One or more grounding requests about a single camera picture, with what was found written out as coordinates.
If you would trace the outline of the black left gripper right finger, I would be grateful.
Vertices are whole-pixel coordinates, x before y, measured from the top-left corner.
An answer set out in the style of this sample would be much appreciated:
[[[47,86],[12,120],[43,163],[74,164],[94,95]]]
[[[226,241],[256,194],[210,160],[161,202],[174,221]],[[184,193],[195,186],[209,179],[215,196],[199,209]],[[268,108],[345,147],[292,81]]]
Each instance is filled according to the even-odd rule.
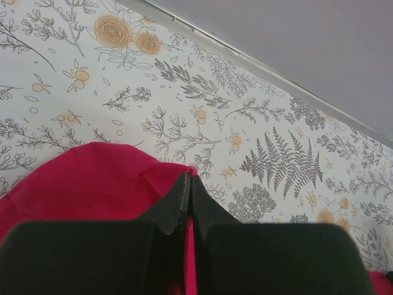
[[[199,294],[374,294],[349,234],[334,224],[243,224],[191,181]]]

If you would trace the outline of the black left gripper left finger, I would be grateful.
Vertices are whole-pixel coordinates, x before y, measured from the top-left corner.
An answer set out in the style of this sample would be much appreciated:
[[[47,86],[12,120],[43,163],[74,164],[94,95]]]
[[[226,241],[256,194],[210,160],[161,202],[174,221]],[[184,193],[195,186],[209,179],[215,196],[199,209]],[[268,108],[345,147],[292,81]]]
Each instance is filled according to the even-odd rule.
[[[1,245],[2,294],[184,294],[191,175],[134,220],[28,221]]]

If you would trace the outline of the pink t-shirt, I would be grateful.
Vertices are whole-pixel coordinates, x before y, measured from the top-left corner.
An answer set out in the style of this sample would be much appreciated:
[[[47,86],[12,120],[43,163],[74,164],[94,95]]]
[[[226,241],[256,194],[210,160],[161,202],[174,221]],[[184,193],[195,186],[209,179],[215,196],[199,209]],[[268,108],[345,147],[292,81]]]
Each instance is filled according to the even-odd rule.
[[[185,172],[190,173],[191,181],[198,176],[192,167],[160,162],[129,145],[74,147],[41,165],[1,199],[1,245],[15,226],[28,221],[134,220],[164,197]],[[199,294],[190,193],[184,294]],[[243,224],[258,224],[258,215],[274,205],[269,193],[254,184],[235,192],[235,202],[224,209]],[[392,293],[391,272],[367,273],[374,294]]]

